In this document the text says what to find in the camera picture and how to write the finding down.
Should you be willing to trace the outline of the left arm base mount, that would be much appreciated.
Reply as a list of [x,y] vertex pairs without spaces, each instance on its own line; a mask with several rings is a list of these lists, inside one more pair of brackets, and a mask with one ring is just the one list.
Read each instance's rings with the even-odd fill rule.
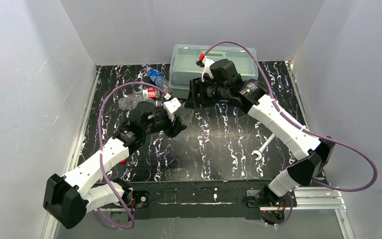
[[149,206],[150,193],[142,190],[130,191],[124,193],[122,199],[130,209],[145,209]]

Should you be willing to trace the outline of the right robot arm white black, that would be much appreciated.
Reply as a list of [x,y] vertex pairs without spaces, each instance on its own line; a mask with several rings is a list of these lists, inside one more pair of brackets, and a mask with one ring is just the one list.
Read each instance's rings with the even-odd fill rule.
[[296,162],[265,186],[264,195],[278,199],[299,186],[308,186],[329,161],[334,143],[304,132],[305,126],[275,106],[256,79],[244,81],[228,59],[197,61],[202,76],[190,81],[185,106],[209,107],[226,102],[258,120],[291,150]]

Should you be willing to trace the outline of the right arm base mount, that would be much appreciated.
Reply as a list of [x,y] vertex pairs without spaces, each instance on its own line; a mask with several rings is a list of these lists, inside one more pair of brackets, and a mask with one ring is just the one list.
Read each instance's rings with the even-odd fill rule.
[[273,193],[266,193],[263,190],[247,190],[242,201],[249,208],[259,208],[264,224],[274,227],[286,223],[290,219],[294,207],[297,206],[293,192],[277,197]]

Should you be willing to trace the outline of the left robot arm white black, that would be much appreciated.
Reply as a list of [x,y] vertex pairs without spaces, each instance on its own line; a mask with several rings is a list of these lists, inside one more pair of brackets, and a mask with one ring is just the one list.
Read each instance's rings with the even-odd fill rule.
[[124,194],[131,194],[132,187],[125,181],[115,180],[97,187],[95,183],[140,148],[146,136],[163,131],[166,136],[175,137],[185,130],[187,126],[177,115],[181,108],[177,98],[160,107],[148,101],[139,102],[101,149],[64,175],[53,174],[48,178],[43,208],[66,229],[71,229],[92,210],[115,201],[126,207]]

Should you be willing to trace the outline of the clear unlabelled plastic bottle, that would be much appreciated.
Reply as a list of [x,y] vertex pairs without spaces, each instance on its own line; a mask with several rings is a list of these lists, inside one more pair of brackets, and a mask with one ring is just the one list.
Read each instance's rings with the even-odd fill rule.
[[194,109],[181,108],[176,112],[176,116],[181,118],[184,125],[190,125],[194,116]]

